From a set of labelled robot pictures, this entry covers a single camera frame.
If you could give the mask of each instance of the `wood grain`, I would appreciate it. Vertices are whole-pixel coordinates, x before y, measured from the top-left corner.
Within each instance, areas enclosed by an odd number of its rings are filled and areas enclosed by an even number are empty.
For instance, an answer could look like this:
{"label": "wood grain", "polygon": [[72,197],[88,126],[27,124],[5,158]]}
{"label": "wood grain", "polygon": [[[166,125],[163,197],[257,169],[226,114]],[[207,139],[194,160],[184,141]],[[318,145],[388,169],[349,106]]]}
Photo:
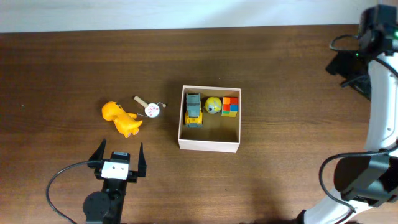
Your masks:
{"label": "wood grain", "polygon": [[[87,160],[108,140],[130,152],[144,143],[147,177],[127,187],[124,223],[239,223],[290,219],[324,196],[322,161],[363,150],[368,100],[325,71],[334,36],[356,26],[126,30],[0,35],[0,223],[66,223],[45,201],[56,171]],[[236,154],[181,151],[182,85],[242,89]],[[131,96],[167,102],[124,138],[101,117],[107,101],[143,112]],[[325,178],[332,184],[333,166]],[[100,190],[80,167],[51,188],[54,204],[78,223],[86,196]],[[357,216],[395,223],[398,204]]]}

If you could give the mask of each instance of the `colorful cube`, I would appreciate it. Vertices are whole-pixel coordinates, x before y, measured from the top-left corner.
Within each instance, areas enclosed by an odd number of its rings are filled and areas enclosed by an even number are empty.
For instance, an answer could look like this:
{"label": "colorful cube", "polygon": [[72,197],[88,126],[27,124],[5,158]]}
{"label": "colorful cube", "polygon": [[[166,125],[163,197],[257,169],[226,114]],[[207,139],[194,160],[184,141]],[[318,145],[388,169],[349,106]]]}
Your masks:
{"label": "colorful cube", "polygon": [[222,116],[235,118],[238,113],[238,98],[237,97],[223,97]]}

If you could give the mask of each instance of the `yellow toy car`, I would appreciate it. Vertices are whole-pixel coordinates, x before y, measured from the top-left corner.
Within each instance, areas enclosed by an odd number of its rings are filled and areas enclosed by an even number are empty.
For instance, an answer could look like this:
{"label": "yellow toy car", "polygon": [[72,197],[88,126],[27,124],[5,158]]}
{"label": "yellow toy car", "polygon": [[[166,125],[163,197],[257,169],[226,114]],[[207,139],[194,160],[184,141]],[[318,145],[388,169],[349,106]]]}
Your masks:
{"label": "yellow toy car", "polygon": [[203,113],[201,111],[200,93],[186,94],[187,112],[185,112],[185,125],[189,128],[201,128]]}

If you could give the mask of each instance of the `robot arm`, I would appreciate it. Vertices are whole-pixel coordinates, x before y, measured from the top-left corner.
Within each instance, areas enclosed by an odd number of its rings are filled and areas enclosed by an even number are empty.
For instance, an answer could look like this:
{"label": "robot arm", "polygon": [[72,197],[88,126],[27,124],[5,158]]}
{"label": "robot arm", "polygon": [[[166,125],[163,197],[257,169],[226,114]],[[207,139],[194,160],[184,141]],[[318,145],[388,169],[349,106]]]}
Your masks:
{"label": "robot arm", "polygon": [[113,152],[110,159],[103,159],[105,144],[104,139],[89,159],[89,161],[101,161],[101,163],[88,164],[88,167],[93,168],[95,177],[104,183],[102,190],[87,196],[83,204],[86,224],[120,224],[127,183],[137,183],[138,177],[146,176],[147,164],[142,143],[138,171],[129,170],[129,153]]}
{"label": "robot arm", "polygon": [[297,217],[297,223],[346,223],[360,212],[398,199],[398,178],[393,171],[398,169],[398,150],[395,150],[398,139],[398,54],[394,53],[398,32],[395,24],[396,8],[379,5],[368,9],[361,19],[359,50],[342,50],[327,68],[330,73],[347,78],[345,83],[371,98],[365,150],[387,149],[390,153],[344,157],[339,161],[335,187],[330,193],[351,205],[354,211],[326,196],[313,208],[303,211]]}

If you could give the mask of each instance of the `open box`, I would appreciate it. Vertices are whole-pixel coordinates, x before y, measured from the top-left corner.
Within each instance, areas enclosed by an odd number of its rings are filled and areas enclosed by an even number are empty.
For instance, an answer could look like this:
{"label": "open box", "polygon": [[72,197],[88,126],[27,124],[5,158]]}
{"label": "open box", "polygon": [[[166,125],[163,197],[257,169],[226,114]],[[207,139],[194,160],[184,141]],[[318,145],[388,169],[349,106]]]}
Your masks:
{"label": "open box", "polygon": [[[238,113],[235,118],[231,118],[221,116],[221,112],[209,114],[202,109],[203,126],[201,128],[188,128],[185,126],[185,95],[187,93],[200,93],[202,106],[205,104],[206,99],[211,96],[219,98],[226,96],[237,97]],[[180,149],[236,152],[241,143],[241,89],[183,86],[178,143],[180,144]]]}

